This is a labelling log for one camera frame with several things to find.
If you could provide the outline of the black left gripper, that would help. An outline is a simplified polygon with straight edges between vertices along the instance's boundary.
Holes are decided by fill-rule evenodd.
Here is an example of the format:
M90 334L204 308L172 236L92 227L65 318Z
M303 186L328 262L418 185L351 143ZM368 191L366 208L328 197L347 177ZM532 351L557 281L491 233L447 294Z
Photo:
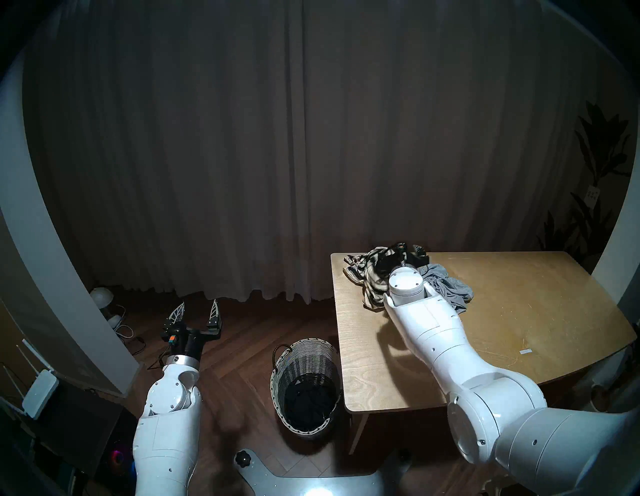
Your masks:
M222 318L217 299L212 301L207 329L204 331L191 328L186 324L178 324L184 319L185 303L180 303L165 321L165 329L161 338L167 343L166 355L184 355L192 359L200 359L206 343L217 341L222 336Z

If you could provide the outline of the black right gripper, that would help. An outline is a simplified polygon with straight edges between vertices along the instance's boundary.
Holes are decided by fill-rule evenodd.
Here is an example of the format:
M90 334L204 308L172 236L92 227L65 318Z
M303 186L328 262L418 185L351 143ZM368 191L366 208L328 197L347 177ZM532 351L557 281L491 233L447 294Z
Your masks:
M397 243L382 251L377 257L377 274L390 275L401 266L419 268L430 263L425 249L416 244Z

